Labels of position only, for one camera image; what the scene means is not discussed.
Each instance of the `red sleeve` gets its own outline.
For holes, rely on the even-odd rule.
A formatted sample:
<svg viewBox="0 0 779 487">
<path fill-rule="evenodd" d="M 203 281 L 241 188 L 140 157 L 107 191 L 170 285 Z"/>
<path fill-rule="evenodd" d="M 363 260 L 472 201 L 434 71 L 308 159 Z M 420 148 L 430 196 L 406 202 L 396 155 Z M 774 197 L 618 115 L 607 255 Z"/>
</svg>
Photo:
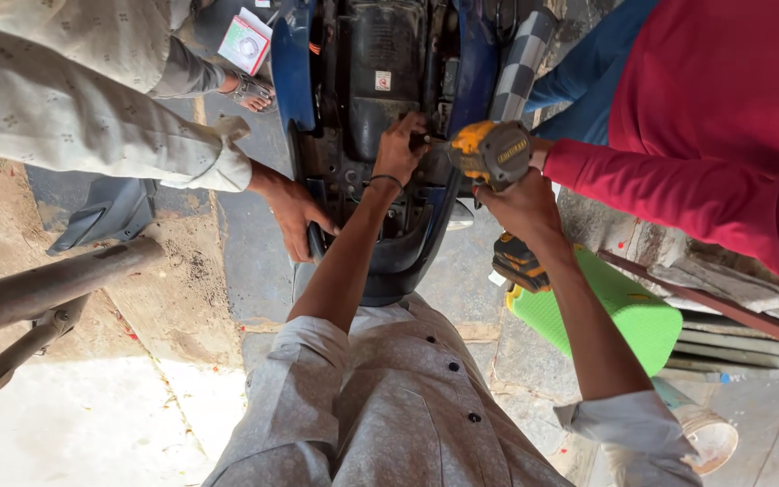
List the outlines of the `red sleeve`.
<svg viewBox="0 0 779 487">
<path fill-rule="evenodd" d="M 729 161 L 685 161 L 568 139 L 549 151 L 545 175 L 655 224 L 759 259 L 779 276 L 779 176 Z"/>
</svg>

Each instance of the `red shirt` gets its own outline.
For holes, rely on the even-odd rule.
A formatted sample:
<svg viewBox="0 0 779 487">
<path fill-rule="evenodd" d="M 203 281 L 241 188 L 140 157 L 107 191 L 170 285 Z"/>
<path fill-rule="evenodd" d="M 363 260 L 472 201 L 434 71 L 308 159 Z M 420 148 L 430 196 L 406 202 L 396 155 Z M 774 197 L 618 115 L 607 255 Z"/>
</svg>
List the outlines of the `red shirt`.
<svg viewBox="0 0 779 487">
<path fill-rule="evenodd" d="M 779 4 L 661 0 L 615 91 L 609 145 L 559 140 L 545 174 L 779 275 Z"/>
</svg>

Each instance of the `shirt cuff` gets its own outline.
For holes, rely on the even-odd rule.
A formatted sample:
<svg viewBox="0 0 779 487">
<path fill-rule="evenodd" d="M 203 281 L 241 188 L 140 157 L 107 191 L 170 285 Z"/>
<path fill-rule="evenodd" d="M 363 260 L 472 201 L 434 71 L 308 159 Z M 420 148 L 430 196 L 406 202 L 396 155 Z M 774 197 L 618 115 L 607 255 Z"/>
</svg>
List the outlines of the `shirt cuff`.
<svg viewBox="0 0 779 487">
<path fill-rule="evenodd" d="M 347 365 L 347 334 L 328 320 L 312 316 L 293 318 L 276 335 L 273 350 L 285 345 L 309 347 L 339 370 Z"/>
<path fill-rule="evenodd" d="M 676 458 L 697 454 L 655 391 L 560 406 L 555 414 L 565 430 L 600 443 Z"/>
<path fill-rule="evenodd" d="M 251 160 L 236 146 L 236 140 L 251 133 L 251 128 L 241 117 L 223 117 L 212 127 L 203 127 L 221 139 L 221 152 L 215 162 L 191 181 L 162 180 L 171 188 L 207 188 L 216 191 L 239 193 L 251 183 Z"/>
<path fill-rule="evenodd" d="M 561 186 L 576 190 L 576 182 L 588 162 L 591 149 L 601 149 L 569 138 L 560 138 L 549 149 L 543 175 Z"/>
</svg>

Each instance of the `checkered cloth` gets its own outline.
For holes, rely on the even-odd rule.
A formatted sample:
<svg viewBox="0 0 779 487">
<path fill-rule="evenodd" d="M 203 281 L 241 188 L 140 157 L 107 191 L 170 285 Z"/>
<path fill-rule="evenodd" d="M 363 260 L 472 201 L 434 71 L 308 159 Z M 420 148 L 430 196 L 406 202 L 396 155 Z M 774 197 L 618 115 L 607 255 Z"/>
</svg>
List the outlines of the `checkered cloth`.
<svg viewBox="0 0 779 487">
<path fill-rule="evenodd" d="M 536 70 L 543 61 L 546 45 L 555 32 L 557 19 L 548 9 L 535 10 L 518 27 L 510 56 L 501 72 L 489 118 L 494 121 L 518 120 L 531 88 Z"/>
</svg>

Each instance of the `black wrist band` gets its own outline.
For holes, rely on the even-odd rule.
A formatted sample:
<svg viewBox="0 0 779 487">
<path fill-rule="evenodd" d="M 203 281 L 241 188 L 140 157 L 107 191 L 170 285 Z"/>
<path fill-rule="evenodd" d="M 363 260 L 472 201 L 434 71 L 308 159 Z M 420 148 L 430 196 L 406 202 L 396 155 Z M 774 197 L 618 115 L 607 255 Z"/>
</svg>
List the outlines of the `black wrist band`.
<svg viewBox="0 0 779 487">
<path fill-rule="evenodd" d="M 374 175 L 372 175 L 371 179 L 369 179 L 368 185 L 371 185 L 371 182 L 374 181 L 375 179 L 381 179 L 381 178 L 389 179 L 390 181 L 398 184 L 398 191 L 399 191 L 399 193 L 404 191 L 404 184 L 402 184 L 401 181 L 399 181 L 398 179 L 390 176 L 389 174 L 374 174 Z"/>
</svg>

